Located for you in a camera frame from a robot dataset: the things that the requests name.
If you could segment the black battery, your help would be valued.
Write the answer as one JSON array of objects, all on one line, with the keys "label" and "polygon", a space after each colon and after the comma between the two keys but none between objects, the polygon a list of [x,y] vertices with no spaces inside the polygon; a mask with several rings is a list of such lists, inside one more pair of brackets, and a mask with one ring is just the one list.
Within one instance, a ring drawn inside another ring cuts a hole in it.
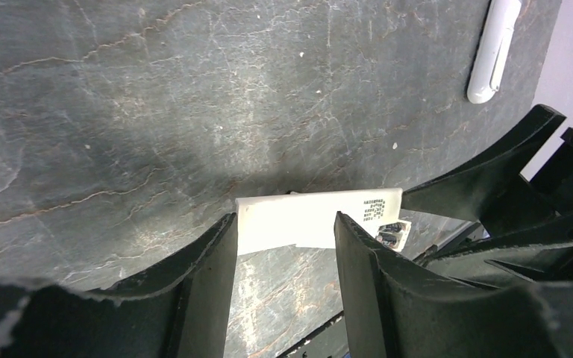
[{"label": "black battery", "polygon": [[376,240],[389,247],[395,247],[398,242],[397,236],[388,235],[387,233],[380,233],[376,236]]},{"label": "black battery", "polygon": [[403,225],[400,222],[385,224],[379,227],[380,232],[384,233],[399,233],[403,230]]}]

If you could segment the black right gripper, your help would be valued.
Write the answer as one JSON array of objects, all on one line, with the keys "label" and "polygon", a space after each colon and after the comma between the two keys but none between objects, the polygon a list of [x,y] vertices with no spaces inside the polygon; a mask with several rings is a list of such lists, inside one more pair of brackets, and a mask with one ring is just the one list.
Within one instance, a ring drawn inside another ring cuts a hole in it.
[{"label": "black right gripper", "polygon": [[531,180],[520,175],[565,120],[552,107],[537,104],[477,156],[403,192],[404,210],[480,219],[495,237],[443,248],[416,262],[472,287],[573,281],[573,213],[561,216],[573,211],[573,128]]}]

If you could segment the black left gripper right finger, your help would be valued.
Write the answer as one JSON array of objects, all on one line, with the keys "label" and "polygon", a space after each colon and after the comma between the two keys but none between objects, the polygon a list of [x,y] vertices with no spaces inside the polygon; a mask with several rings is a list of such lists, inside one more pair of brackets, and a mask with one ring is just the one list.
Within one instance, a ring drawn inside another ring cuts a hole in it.
[{"label": "black left gripper right finger", "polygon": [[573,282],[484,290],[423,268],[334,222],[353,357],[573,357]]}]

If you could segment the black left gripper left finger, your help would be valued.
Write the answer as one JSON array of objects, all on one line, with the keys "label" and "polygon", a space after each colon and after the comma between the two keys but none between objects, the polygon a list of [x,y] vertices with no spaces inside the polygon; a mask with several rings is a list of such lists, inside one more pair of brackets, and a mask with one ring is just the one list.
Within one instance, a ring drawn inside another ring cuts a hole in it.
[{"label": "black left gripper left finger", "polygon": [[237,216],[108,289],[0,277],[0,357],[222,357]]}]

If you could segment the white boxed remote with display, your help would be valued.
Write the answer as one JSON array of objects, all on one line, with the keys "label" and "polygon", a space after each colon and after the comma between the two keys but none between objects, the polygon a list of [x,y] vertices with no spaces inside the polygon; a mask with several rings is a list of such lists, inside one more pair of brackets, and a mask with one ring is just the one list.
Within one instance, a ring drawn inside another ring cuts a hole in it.
[{"label": "white boxed remote with display", "polygon": [[291,193],[238,198],[238,251],[242,256],[294,245],[298,248],[335,248],[334,221],[338,212],[350,216],[376,239],[385,224],[400,222],[402,232],[394,251],[403,250],[412,223],[401,220],[402,189],[362,189]]}]

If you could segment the white remote control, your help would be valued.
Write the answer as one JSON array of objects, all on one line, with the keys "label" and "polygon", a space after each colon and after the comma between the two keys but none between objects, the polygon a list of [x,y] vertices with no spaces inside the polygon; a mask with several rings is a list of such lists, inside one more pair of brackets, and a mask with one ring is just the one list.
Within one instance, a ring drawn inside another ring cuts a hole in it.
[{"label": "white remote control", "polygon": [[470,103],[486,103],[499,91],[521,8],[519,0],[490,2],[466,90]]}]

